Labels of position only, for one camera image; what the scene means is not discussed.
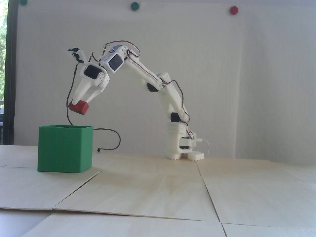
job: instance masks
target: green box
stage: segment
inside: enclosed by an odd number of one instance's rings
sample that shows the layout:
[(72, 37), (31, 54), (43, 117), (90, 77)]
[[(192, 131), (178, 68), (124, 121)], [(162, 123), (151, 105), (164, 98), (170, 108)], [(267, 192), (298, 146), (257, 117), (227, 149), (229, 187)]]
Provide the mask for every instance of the green box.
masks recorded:
[(82, 173), (92, 165), (92, 149), (93, 127), (40, 127), (37, 171)]

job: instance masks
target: window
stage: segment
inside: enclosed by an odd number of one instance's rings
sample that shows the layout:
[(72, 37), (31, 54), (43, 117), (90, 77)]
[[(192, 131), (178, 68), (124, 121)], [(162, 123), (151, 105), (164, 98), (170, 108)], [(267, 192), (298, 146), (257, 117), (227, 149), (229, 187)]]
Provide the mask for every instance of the window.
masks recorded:
[(4, 78), (9, 0), (0, 0), (0, 144), (3, 141)]

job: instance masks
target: wooden board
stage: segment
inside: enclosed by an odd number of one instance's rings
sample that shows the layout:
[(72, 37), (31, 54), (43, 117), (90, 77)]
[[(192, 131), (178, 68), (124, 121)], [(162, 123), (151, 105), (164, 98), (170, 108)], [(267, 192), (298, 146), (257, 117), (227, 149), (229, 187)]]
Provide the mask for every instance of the wooden board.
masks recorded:
[(200, 176), (196, 162), (170, 160), (157, 155), (94, 153), (93, 166), (123, 174), (174, 174)]
[(227, 237), (315, 237), (316, 228), (223, 224)]
[(0, 208), (51, 210), (99, 171), (92, 167), (83, 173), (50, 173), (34, 168), (3, 167)]
[(52, 211), (26, 211), (0, 209), (0, 236), (20, 237), (42, 220)]
[(0, 167), (37, 168), (37, 146), (0, 145)]
[(280, 168), (286, 170), (295, 177), (304, 182), (316, 183), (316, 166), (315, 165), (296, 165), (287, 163), (276, 163)]
[(225, 237), (219, 222), (109, 216), (52, 214), (23, 237)]
[(104, 171), (54, 209), (218, 221), (200, 176)]
[(280, 169), (279, 165), (267, 160), (206, 159), (198, 161), (197, 165), (205, 178), (300, 181), (299, 178)]
[(316, 184), (243, 178), (204, 181), (223, 223), (316, 226)]

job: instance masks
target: green magnet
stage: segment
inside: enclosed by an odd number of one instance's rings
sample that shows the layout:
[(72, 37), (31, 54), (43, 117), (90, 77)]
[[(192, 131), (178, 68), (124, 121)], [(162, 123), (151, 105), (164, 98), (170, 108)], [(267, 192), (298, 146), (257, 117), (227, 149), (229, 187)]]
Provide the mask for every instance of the green magnet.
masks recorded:
[(132, 8), (133, 11), (137, 11), (139, 9), (139, 3), (133, 2), (131, 4), (131, 8)]
[(20, 4), (25, 6), (27, 4), (27, 0), (20, 0)]

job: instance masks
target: white wall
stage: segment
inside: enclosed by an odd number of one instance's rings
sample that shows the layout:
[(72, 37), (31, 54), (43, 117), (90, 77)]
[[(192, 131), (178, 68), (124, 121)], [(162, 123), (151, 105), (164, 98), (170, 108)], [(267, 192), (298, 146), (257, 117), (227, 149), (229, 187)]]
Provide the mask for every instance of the white wall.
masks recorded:
[(236, 157), (316, 163), (316, 11), (244, 8)]
[[(29, 0), (19, 8), (15, 144), (36, 145), (38, 127), (68, 124), (66, 97), (75, 60), (66, 50), (102, 52), (104, 43), (130, 40), (153, 72), (168, 72), (184, 94), (190, 129), (211, 144), (211, 156), (233, 157), (242, 42), (242, 17), (228, 5)], [(85, 116), (74, 124), (116, 129), (118, 152), (163, 154), (166, 116), (158, 95), (117, 72)], [(115, 134), (97, 131), (95, 147), (114, 147)]]
[[(29, 0), (18, 16), (15, 144), (36, 145), (39, 126), (68, 124), (75, 61), (67, 49), (98, 55), (104, 43), (125, 39), (150, 70), (179, 82), (190, 129), (210, 142), (210, 156), (316, 163), (315, 9), (239, 5), (231, 16), (230, 6), (142, 3), (132, 12), (125, 1)], [(70, 113), (74, 124), (116, 129), (117, 152), (163, 154), (159, 99), (125, 72), (89, 105), (85, 116)], [(95, 147), (117, 142), (95, 133)]]

